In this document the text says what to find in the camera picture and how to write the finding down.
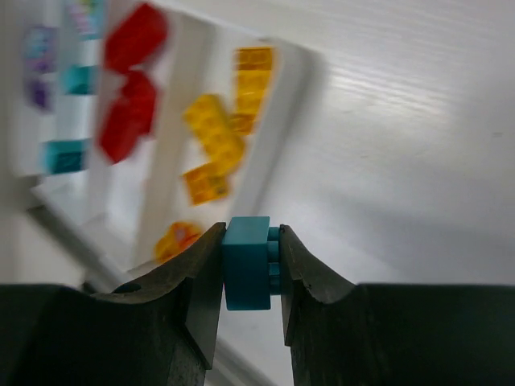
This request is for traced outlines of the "purple wedge brick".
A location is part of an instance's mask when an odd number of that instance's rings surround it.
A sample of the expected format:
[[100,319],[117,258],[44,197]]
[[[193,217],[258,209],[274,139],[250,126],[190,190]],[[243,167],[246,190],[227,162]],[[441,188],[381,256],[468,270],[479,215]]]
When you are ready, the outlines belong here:
[[25,96],[36,108],[50,112],[52,110],[52,86],[49,82],[29,79],[25,81]]

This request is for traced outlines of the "teal small brick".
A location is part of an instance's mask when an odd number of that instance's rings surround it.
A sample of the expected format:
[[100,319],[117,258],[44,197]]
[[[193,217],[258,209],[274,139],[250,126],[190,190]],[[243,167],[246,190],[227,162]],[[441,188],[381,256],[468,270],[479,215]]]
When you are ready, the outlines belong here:
[[97,66],[67,68],[60,76],[63,92],[69,95],[93,95],[96,93]]

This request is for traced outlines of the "yellow small square brick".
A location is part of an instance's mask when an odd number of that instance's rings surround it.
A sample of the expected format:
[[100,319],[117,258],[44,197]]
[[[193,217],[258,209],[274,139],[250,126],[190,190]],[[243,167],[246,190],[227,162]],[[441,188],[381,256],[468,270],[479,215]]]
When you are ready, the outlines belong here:
[[183,174],[187,193],[192,205],[223,199],[230,193],[226,175],[218,171],[213,162],[205,163]]

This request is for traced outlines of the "red curved brick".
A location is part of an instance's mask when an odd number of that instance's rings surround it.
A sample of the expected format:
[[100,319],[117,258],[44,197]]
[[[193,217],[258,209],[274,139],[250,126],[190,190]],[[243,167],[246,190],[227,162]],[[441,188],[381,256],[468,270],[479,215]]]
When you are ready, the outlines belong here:
[[150,134],[158,89],[143,71],[130,71],[111,103],[97,144],[112,164],[131,155],[141,136]]

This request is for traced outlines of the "teal purple brick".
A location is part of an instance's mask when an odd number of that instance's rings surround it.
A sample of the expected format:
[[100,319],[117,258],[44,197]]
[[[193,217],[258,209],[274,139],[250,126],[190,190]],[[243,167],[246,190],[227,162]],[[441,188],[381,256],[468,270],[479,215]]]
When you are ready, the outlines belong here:
[[222,255],[227,309],[270,309],[271,297],[280,294],[279,228],[270,217],[233,217]]

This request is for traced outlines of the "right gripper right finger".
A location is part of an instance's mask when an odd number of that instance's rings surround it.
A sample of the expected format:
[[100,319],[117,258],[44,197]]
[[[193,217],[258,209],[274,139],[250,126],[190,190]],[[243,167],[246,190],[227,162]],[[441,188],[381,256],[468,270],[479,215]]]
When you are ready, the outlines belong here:
[[279,248],[295,384],[513,384],[513,287],[353,284],[287,225]]

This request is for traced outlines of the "yellow striped brick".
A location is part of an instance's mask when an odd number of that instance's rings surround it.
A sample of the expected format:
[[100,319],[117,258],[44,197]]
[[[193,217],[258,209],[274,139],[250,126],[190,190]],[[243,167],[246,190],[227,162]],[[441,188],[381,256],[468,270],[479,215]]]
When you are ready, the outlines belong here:
[[216,94],[201,94],[184,112],[187,127],[198,139],[220,175],[232,174],[245,154],[245,140],[237,134]]

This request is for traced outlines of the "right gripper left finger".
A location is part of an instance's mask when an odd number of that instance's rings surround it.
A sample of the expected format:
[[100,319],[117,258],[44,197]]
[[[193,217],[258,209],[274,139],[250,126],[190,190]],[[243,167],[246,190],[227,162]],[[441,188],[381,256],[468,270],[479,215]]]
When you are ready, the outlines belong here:
[[225,224],[110,294],[1,288],[4,385],[201,385],[212,368]]

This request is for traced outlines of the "teal frog brick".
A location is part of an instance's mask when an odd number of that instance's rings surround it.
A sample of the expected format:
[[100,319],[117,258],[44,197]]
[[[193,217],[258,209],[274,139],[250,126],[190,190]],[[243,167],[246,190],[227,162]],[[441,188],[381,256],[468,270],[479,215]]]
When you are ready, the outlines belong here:
[[66,0],[64,8],[78,35],[85,40],[102,37],[105,19],[103,0]]

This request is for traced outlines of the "yellow round brick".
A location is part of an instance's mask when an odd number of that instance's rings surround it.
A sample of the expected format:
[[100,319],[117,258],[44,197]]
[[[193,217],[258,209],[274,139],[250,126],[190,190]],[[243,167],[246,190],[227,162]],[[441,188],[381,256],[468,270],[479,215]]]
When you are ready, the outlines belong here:
[[165,263],[193,245],[204,231],[192,222],[174,222],[154,246],[154,259]]

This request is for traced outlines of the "purple paw brick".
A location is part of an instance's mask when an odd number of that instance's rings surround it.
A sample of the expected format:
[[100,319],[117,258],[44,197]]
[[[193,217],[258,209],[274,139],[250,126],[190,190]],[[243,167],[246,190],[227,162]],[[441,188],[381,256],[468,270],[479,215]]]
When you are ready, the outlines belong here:
[[27,70],[51,73],[56,70],[57,29],[44,25],[29,27],[23,36],[23,60]]

